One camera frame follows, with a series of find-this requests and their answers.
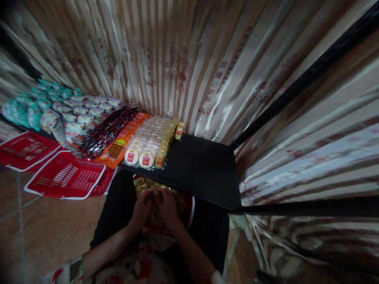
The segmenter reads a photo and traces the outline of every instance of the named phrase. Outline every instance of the black pole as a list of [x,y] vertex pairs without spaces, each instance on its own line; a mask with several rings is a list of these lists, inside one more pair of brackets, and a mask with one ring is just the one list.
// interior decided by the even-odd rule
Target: black pole
[[350,51],[379,29],[379,1],[349,28],[323,55],[320,56],[284,93],[272,103],[235,141],[234,151],[261,127],[275,117],[318,78],[324,75]]
[[245,207],[232,214],[267,216],[379,217],[379,196],[278,203]]

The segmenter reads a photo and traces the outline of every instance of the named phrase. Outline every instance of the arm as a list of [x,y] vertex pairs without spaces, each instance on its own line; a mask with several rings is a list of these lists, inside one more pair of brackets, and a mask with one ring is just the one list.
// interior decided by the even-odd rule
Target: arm
[[100,245],[83,254],[84,280],[90,278],[104,264],[116,259],[141,232],[142,226],[146,223],[150,214],[152,201],[150,200],[145,203],[145,198],[149,193],[150,192],[145,192],[139,196],[134,205],[133,216],[126,227],[122,228]]
[[163,195],[163,202],[158,202],[160,215],[178,242],[194,282],[209,283],[216,268],[179,220],[172,192],[168,189],[158,190]]

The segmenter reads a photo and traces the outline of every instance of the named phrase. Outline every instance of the hand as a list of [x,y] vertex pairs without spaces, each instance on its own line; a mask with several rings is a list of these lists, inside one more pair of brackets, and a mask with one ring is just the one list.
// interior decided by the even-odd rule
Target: hand
[[160,187],[158,187],[157,190],[163,196],[163,201],[159,201],[158,199],[156,200],[159,208],[159,213],[163,222],[172,232],[173,227],[175,227],[178,222],[180,223],[178,214],[176,212],[176,202],[173,193],[169,189],[163,189]]
[[147,201],[147,197],[152,194],[152,191],[146,191],[138,196],[137,202],[134,205],[133,216],[129,224],[138,232],[146,224],[150,215],[152,200]]

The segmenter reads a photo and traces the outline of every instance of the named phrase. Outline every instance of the dark clothing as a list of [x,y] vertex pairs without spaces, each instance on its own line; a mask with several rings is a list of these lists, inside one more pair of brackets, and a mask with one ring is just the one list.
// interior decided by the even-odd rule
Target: dark clothing
[[[94,238],[90,243],[91,248],[104,242],[129,223],[136,201],[133,173],[121,170],[116,174],[109,188]],[[216,269],[222,273],[229,236],[229,217],[226,210],[200,198],[195,198],[195,212],[188,232]],[[129,247],[138,246],[142,241],[141,233]],[[191,279],[177,244],[158,255],[170,265],[182,282]]]

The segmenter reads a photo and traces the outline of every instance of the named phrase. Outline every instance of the orange package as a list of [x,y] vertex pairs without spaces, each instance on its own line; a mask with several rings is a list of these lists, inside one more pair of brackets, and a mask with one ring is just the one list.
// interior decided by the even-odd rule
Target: orange package
[[113,143],[106,147],[101,155],[94,159],[94,161],[115,169],[124,158],[129,139],[137,131],[138,127],[149,117],[148,114],[138,112],[133,120],[124,126]]

